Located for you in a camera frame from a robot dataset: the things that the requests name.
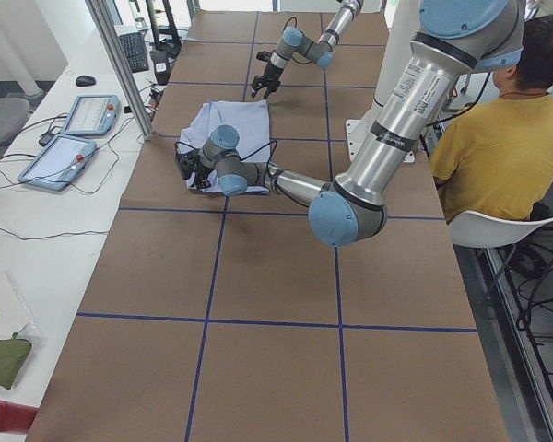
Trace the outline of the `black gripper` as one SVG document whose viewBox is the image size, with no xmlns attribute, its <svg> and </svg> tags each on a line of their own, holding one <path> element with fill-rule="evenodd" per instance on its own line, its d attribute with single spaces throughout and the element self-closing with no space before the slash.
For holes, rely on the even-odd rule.
<svg viewBox="0 0 553 442">
<path fill-rule="evenodd" d="M 212 168 L 203 163 L 198 151 L 176 152 L 175 160 L 189 189 L 203 190 L 211 187 L 209 175 Z"/>
<path fill-rule="evenodd" d="M 254 98 L 265 88 L 264 98 L 268 98 L 280 86 L 281 57 L 275 51 L 260 51 L 256 54 L 256 59 L 266 62 L 266 67 L 264 72 L 260 76 L 255 76 L 251 83 L 252 97 Z"/>
</svg>

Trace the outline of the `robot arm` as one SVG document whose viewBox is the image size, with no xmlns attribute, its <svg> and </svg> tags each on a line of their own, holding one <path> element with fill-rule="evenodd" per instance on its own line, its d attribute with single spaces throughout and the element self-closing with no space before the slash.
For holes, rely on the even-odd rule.
<svg viewBox="0 0 553 442">
<path fill-rule="evenodd" d="M 263 99 L 277 91 L 281 84 L 280 77 L 295 54 L 303 56 L 309 64 L 315 64 L 323 70 L 328 68 L 334 58 L 334 47 L 359 15 L 364 2 L 344 0 L 339 1 L 339 4 L 339 10 L 317 41 L 309 38 L 295 26 L 286 26 L 272 52 L 262 51 L 256 54 L 256 59 L 266 62 L 266 66 L 264 72 L 260 76 L 255 76 L 251 83 L 253 98 L 263 88 Z"/>
<path fill-rule="evenodd" d="M 203 145 L 178 153 L 182 178 L 197 190 L 217 185 L 227 196 L 262 186 L 305 205 L 312 233 L 340 247 L 378 234 L 383 193 L 437 116 L 458 78 L 518 63 L 521 1 L 403 1 L 394 14 L 372 107 L 357 123 L 359 149 L 348 169 L 324 182 L 271 160 L 249 162 L 236 149 L 237 131 L 222 124 Z"/>
</svg>

